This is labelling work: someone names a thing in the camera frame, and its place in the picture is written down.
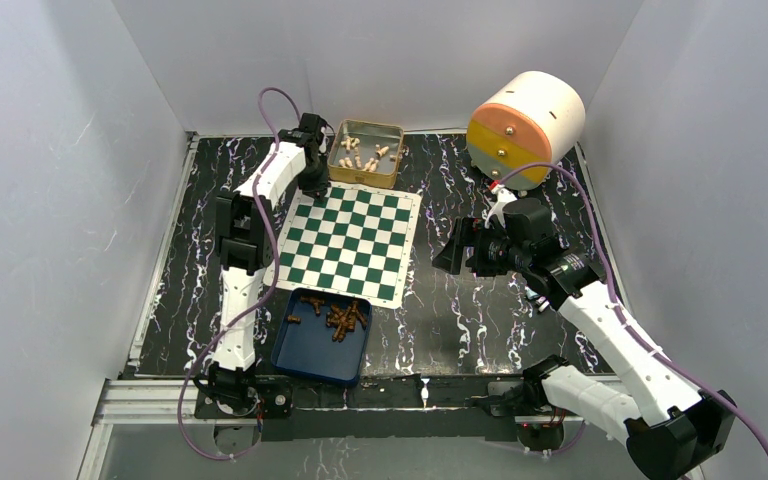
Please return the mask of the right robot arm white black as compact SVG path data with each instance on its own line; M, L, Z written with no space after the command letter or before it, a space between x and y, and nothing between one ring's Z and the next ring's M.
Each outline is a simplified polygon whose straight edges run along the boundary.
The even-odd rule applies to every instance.
M617 317L622 308L601 273L586 254L562 247L539 201L514 200L488 220L457 220L432 264L452 275L462 267L477 277L521 275L584 333L624 386L616 390L551 355L524 370L520 386L490 395L481 406L511 400L537 414L572 411L624 444L649 479L679 479L724 448L733 413L638 343L635 322Z

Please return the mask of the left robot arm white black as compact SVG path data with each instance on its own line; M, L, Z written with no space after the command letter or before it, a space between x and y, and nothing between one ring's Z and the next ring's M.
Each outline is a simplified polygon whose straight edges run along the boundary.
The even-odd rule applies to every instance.
M273 206L292 185L316 201L326 197L327 129L321 116L302 114L296 128L278 132L270 156L241 186L216 199L222 336L200 391L235 416L250 414L259 402L250 369L256 360L256 311L264 298L260 291L277 255Z

